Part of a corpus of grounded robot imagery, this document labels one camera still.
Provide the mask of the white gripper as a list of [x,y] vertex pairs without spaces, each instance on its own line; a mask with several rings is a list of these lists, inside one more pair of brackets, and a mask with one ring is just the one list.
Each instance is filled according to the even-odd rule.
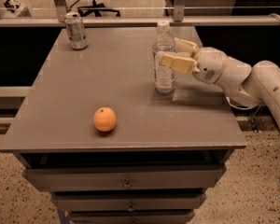
[[155,67],[167,67],[181,74],[193,74],[196,79],[206,84],[216,84],[219,81],[227,61],[227,55],[223,51],[210,47],[199,49],[196,43],[177,37],[175,51],[157,51]]

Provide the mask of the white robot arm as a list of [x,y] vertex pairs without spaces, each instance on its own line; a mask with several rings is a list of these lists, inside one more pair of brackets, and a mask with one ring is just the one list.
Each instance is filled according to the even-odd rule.
[[231,105],[266,105],[280,130],[280,68],[275,63],[261,61],[251,66],[219,49],[200,48],[178,38],[171,49],[156,45],[153,50],[156,63],[219,86]]

